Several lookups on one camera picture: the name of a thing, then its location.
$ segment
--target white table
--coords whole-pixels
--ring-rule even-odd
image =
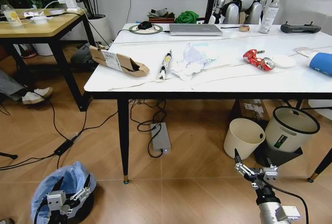
[[[128,29],[133,24],[126,24]],[[168,24],[160,24],[168,30]],[[251,25],[247,33],[237,29],[222,29],[223,36],[171,36],[169,33],[138,35],[121,31],[110,51],[144,63],[150,72],[135,78],[117,70],[99,65],[84,89],[95,99],[117,99],[119,134],[124,182],[128,182],[129,99],[332,99],[332,78],[306,66],[306,57],[297,54],[297,47],[332,52],[332,36],[280,31],[274,25],[268,34],[258,32]],[[172,61],[183,55],[188,43],[207,43],[219,58],[195,74],[191,81],[182,81],[167,73],[164,82],[156,82],[164,55],[172,49]],[[243,54],[249,49],[265,50],[259,57],[274,54],[292,56],[297,64],[291,68],[275,68],[264,72],[247,64]]]

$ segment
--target green cloth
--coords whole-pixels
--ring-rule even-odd
[[[196,23],[198,15],[193,11],[185,11],[175,19],[175,23]]]

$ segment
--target blue plastic bag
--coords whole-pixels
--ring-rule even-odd
[[[41,181],[31,201],[32,222],[35,219],[36,211],[40,206],[43,198],[46,196],[46,194],[52,191],[52,188],[59,181],[61,177],[64,178],[60,190],[63,190],[66,194],[75,194],[81,188],[83,188],[88,175],[89,172],[87,171],[87,169],[80,162],[75,162],[73,165],[59,168],[51,175],[47,176],[43,181]],[[96,187],[96,180],[93,174],[91,174],[90,176],[91,192],[95,189],[95,187]],[[84,201],[82,201],[77,207],[73,208],[73,212],[68,216],[68,218],[73,218],[75,216],[76,212],[84,204]],[[47,218],[48,214],[49,214],[49,208],[47,205],[45,205],[39,211],[37,224],[47,224],[49,221],[49,219]]]

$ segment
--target blue cylinder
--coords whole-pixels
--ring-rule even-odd
[[[332,54],[314,53],[309,57],[309,67],[332,76]]]

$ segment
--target red crushed can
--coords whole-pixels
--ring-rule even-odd
[[[243,58],[251,65],[254,65],[261,70],[270,71],[275,68],[274,63],[270,58],[259,58],[256,56],[257,52],[257,49],[251,49],[243,55]]]

